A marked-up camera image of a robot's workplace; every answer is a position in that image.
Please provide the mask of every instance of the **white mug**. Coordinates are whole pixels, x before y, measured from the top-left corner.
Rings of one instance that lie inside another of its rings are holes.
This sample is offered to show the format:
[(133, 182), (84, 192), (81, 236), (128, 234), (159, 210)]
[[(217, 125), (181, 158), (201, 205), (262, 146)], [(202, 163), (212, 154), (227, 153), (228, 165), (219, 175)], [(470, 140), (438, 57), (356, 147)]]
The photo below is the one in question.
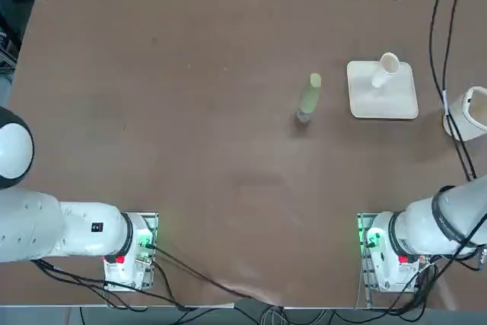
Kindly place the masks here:
[[(487, 89), (471, 87), (459, 96), (449, 107), (450, 115), (454, 118), (462, 140), (468, 141), (487, 132)], [(443, 127), (448, 135), (451, 130), (455, 139), (459, 140), (457, 131), (446, 115), (443, 116)]]
[(379, 65), (372, 75), (372, 85), (375, 88), (384, 86), (399, 71), (399, 59), (393, 53), (384, 53)]

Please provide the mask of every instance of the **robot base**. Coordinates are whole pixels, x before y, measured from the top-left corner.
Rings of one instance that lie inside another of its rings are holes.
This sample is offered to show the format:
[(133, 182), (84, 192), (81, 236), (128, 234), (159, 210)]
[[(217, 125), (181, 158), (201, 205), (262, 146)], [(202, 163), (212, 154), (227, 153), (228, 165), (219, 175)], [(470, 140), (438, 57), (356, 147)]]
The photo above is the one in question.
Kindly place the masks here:
[(360, 214), (358, 216), (359, 231), (361, 231), (361, 238), (364, 239), (362, 243), (365, 245), (362, 248), (362, 260), (366, 261), (367, 269), (373, 271), (375, 279), (375, 281), (368, 280), (368, 287), (380, 292), (414, 292), (414, 282), (408, 288), (404, 289), (404, 287), (419, 271), (419, 260), (414, 263), (407, 263), (394, 252), (388, 233), (392, 213), (382, 212), (375, 215), (373, 222), (367, 220), (369, 221), (368, 225), (364, 224), (365, 216), (368, 217), (371, 214)]
[[(154, 270), (151, 262), (155, 250), (144, 244), (155, 244), (158, 232), (158, 214), (156, 212), (127, 212), (133, 226), (132, 243), (125, 256), (118, 256), (115, 263), (103, 260), (105, 280), (129, 285), (132, 288), (148, 289), (154, 284)], [(131, 289), (117, 285), (106, 285), (110, 291), (130, 292)]]

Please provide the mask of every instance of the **green bottle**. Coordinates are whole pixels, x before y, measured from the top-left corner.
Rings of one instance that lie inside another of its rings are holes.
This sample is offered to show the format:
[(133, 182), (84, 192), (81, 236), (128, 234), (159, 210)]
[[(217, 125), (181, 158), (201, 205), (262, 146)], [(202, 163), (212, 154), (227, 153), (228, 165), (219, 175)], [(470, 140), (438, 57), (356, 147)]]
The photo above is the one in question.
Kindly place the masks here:
[(321, 77), (319, 74), (310, 75), (310, 81), (301, 93), (299, 108), (296, 112), (296, 118), (302, 123), (310, 122), (311, 116), (317, 107), (320, 99)]

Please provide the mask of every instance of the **floor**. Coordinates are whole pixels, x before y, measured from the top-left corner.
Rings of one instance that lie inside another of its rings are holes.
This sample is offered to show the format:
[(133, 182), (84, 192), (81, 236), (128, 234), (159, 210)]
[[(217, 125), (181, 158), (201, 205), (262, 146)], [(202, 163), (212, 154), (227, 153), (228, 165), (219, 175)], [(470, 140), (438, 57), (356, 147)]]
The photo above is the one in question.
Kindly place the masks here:
[[(244, 310), (254, 319), (259, 320), (265, 307), (255, 301), (241, 301), (238, 307)], [(343, 317), (350, 320), (364, 320), (374, 316), (367, 311), (340, 311)], [(287, 311), (288, 317), (296, 324), (303, 324), (313, 319), (317, 310), (293, 310)], [(84, 307), (84, 322), (86, 325), (130, 325), (143, 322), (144, 325), (166, 325), (176, 321), (181, 313), (172, 307), (153, 307), (142, 314), (127, 311), (115, 311), (104, 307)], [(82, 325), (79, 307), (2, 307), (0, 308), (0, 323), (2, 325), (44, 325), (46, 320), (49, 325)], [(328, 324), (329, 315), (325, 316), (319, 323)], [(487, 314), (473, 314), (447, 311), (426, 311), (424, 317), (417, 323), (418, 325), (455, 325), (458, 323), (468, 323), (469, 325), (484, 324), (487, 321)], [(224, 309), (213, 311), (204, 317), (192, 322), (193, 324), (226, 324), (235, 325), (252, 324), (250, 320), (239, 314), (235, 310)], [(374, 321), (374, 324), (400, 324), (405, 323), (396, 317), (385, 317)], [(344, 324), (337, 317), (333, 318), (332, 325)]]

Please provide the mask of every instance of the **white robot head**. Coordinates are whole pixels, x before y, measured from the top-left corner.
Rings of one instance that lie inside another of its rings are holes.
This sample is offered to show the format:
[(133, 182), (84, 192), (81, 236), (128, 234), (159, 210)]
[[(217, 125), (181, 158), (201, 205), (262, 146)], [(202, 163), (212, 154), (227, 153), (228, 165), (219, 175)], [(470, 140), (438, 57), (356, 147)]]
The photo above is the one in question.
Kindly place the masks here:
[(27, 124), (0, 107), (0, 190), (24, 179), (33, 161), (33, 138)]

